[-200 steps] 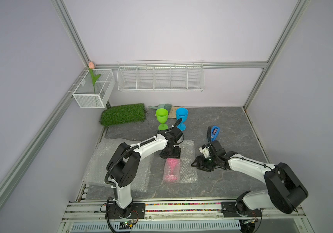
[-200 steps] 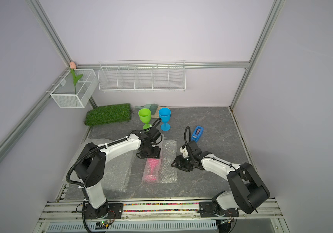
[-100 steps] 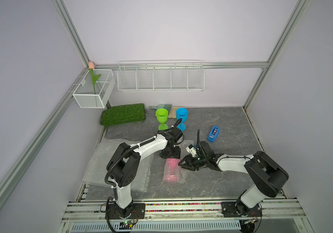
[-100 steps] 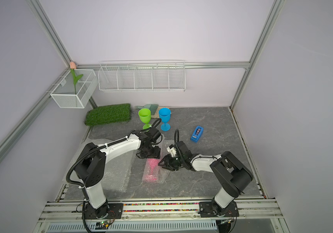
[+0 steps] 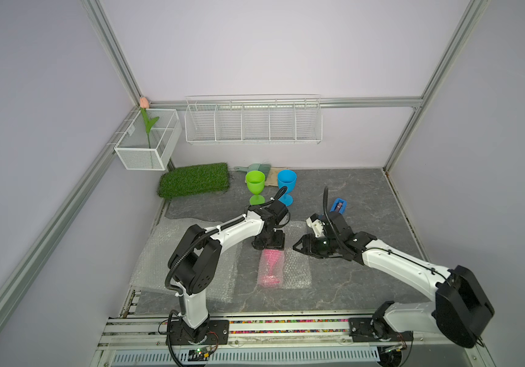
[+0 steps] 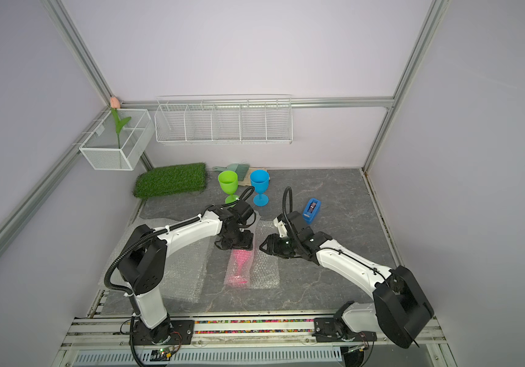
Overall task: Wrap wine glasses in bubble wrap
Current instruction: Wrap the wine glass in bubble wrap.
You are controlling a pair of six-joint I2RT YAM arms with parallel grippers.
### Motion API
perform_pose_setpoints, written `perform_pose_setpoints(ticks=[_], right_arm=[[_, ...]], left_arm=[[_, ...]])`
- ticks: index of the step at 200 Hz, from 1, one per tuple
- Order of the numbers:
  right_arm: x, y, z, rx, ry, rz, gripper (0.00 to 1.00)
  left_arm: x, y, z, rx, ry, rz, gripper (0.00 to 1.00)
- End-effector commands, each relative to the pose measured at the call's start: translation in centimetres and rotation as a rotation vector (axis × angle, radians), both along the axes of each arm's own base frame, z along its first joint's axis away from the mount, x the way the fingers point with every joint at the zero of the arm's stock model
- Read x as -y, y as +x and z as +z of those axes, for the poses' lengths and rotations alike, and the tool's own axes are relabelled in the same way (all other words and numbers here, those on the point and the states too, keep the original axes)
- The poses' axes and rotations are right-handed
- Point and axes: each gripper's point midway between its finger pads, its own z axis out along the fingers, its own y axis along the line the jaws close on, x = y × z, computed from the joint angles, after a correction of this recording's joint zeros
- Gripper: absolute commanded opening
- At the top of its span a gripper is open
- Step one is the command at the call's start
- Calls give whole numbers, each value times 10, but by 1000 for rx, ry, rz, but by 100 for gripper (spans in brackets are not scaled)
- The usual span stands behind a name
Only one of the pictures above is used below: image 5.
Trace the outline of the pink plastic wine glass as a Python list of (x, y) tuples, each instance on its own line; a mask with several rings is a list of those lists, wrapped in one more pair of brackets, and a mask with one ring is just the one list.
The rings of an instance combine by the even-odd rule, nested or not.
[(268, 288), (281, 287), (284, 278), (285, 253), (280, 250), (262, 251), (259, 262), (258, 285)]

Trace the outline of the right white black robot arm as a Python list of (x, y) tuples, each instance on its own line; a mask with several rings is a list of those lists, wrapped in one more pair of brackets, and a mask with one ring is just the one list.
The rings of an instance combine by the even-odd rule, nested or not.
[(293, 249), (316, 259), (338, 258), (376, 269), (423, 294), (427, 301), (386, 301), (372, 315), (369, 335), (381, 341), (407, 332), (437, 333), (459, 347), (473, 348), (495, 314), (473, 272), (415, 258), (368, 232), (354, 232), (339, 213), (307, 220), (311, 232)]

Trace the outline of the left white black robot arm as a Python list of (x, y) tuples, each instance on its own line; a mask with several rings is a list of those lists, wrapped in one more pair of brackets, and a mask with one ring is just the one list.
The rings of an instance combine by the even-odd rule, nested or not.
[(222, 254), (251, 238), (254, 249), (282, 251), (282, 220), (289, 215), (285, 204), (271, 200), (248, 206), (245, 213), (218, 226), (190, 226), (168, 260), (165, 287), (179, 298), (181, 315), (172, 322), (189, 343), (204, 342), (213, 328), (207, 310), (206, 290), (213, 281)]

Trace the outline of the blue tape dispenser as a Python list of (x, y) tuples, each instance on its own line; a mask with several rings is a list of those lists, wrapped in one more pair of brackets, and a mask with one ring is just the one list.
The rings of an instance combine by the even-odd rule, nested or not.
[(339, 214), (344, 214), (347, 207), (347, 202), (344, 199), (337, 198), (334, 200), (334, 203), (331, 207), (331, 212), (336, 212)]

